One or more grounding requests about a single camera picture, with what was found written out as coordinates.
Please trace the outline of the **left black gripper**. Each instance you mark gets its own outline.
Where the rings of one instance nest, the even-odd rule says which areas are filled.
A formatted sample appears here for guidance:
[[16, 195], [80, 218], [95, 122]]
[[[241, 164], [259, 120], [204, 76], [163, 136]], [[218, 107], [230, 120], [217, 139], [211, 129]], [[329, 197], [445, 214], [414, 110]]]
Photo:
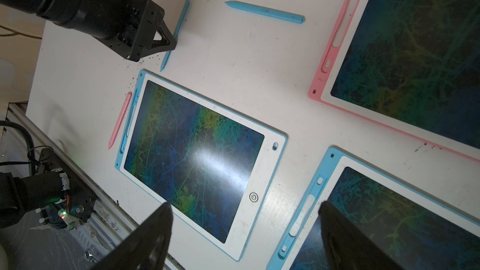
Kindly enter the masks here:
[[152, 0], [90, 0], [92, 37], [126, 60], [172, 51], [177, 41], [168, 29], [165, 10]]

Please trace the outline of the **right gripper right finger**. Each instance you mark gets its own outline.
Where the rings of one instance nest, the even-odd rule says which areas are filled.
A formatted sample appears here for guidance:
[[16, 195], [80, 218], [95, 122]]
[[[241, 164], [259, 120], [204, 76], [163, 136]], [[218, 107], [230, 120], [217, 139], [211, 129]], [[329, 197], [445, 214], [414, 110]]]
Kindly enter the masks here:
[[319, 211], [321, 236], [332, 270], [400, 270], [402, 267], [375, 245], [329, 201]]

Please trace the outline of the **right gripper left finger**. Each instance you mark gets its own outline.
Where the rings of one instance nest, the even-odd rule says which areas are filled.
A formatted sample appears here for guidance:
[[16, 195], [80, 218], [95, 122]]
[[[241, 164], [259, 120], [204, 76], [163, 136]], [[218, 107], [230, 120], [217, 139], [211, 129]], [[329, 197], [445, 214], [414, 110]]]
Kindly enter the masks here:
[[94, 270], [162, 270], [170, 245], [173, 212], [163, 203], [119, 246], [92, 268]]

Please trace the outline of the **pink stylus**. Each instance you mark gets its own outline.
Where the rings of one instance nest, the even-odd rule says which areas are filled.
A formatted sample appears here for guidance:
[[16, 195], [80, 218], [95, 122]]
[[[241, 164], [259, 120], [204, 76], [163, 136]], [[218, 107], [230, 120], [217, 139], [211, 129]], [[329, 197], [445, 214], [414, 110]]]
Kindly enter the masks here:
[[133, 97], [133, 93], [131, 91], [126, 93], [126, 97], [124, 99], [121, 110], [119, 112], [119, 116], [117, 117], [116, 123], [114, 125], [113, 130], [112, 130], [111, 137], [110, 137], [109, 142], [108, 142], [108, 147], [107, 148], [109, 150], [113, 147], [113, 145], [116, 141], [117, 135], [120, 131], [121, 124], [123, 122], [123, 118], [125, 117], [128, 105], [129, 105], [132, 97]]

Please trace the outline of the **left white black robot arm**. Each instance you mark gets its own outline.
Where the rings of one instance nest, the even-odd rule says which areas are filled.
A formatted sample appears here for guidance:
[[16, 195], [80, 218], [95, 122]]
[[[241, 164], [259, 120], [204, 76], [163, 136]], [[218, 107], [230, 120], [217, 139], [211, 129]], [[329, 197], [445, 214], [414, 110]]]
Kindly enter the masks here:
[[126, 60], [172, 51], [177, 41], [152, 0], [1, 0], [57, 26], [90, 35]]

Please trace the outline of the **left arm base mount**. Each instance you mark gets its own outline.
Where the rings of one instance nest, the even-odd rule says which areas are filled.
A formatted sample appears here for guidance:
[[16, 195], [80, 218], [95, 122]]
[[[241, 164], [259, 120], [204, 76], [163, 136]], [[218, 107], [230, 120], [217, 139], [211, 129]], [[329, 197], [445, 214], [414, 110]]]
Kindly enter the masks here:
[[69, 167], [50, 147], [42, 149], [39, 155], [38, 174], [55, 172], [62, 181], [61, 195], [53, 203], [37, 209], [42, 225], [50, 225], [56, 230], [72, 226], [76, 221], [83, 225], [90, 219], [97, 196], [82, 180], [80, 175]]

